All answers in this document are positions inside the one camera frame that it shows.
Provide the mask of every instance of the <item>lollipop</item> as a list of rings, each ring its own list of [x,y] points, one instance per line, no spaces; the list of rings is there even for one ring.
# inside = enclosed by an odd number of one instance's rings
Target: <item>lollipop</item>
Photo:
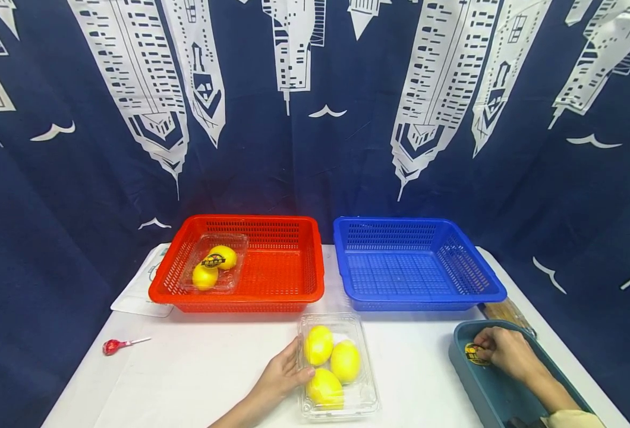
[[[137,339],[136,341],[127,341],[127,342],[121,342],[121,341],[117,341],[116,339],[111,339],[110,341],[103,344],[103,355],[113,355],[118,350],[120,350],[120,348],[129,347],[130,345],[133,345],[139,342],[146,342],[146,341],[149,341],[150,339],[151,338],[143,338],[143,339]]]

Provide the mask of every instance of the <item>white tablecloth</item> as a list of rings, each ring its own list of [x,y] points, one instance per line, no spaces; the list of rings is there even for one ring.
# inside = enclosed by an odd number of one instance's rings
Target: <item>white tablecloth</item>
[[[309,312],[348,311],[333,246],[323,246],[325,296]],[[509,297],[607,427],[630,427],[497,261],[486,260]],[[44,428],[203,428],[241,400],[265,364],[296,335],[299,314],[184,314],[166,319],[113,312],[46,418]],[[455,326],[482,319],[467,312],[361,313],[382,409],[363,421],[328,427],[481,427],[448,357]],[[151,336],[105,357],[108,339]],[[261,427],[294,427],[295,395]]]

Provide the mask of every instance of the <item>teal plastic bin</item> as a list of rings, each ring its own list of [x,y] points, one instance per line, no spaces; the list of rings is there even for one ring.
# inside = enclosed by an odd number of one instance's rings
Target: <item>teal plastic bin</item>
[[[555,379],[564,385],[581,409],[593,413],[584,398],[530,334],[508,321],[467,321],[455,328],[449,356],[484,428],[506,428],[508,420],[512,418],[533,424],[541,417],[549,416],[541,402],[522,383],[510,378],[496,366],[479,366],[467,359],[465,346],[473,342],[474,337],[487,327],[501,327],[522,333],[536,356]]]

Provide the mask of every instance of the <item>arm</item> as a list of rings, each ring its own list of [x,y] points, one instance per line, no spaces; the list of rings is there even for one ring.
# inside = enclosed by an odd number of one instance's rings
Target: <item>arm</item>
[[[251,428],[260,423],[294,388],[306,384],[315,375],[312,367],[297,371],[297,357],[298,339],[295,338],[270,360],[246,398],[209,428]]]
[[[474,343],[483,348],[477,351],[480,358],[491,361],[525,384],[550,414],[560,410],[581,410],[567,389],[536,357],[522,333],[498,327],[487,328],[474,338]]]

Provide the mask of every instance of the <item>yellow lemon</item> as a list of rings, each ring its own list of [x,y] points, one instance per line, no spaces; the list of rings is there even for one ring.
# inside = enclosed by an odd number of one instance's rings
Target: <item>yellow lemon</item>
[[[218,265],[220,269],[228,270],[237,265],[237,252],[234,252],[233,249],[225,245],[217,245],[216,247],[210,249],[210,254],[208,254],[206,258],[212,257],[215,254],[218,254],[221,258],[225,259],[224,262]]]
[[[344,408],[344,390],[341,382],[327,369],[315,369],[315,376],[305,386],[305,391],[323,410]]]
[[[332,351],[332,361],[329,364],[332,373],[341,383],[351,383],[360,372],[360,353],[353,342],[339,342]]]
[[[324,325],[316,325],[303,341],[303,355],[314,366],[325,364],[332,355],[334,337]]]
[[[199,263],[191,273],[191,281],[194,287],[201,291],[215,287],[217,280],[218,270],[215,267],[206,267]]]

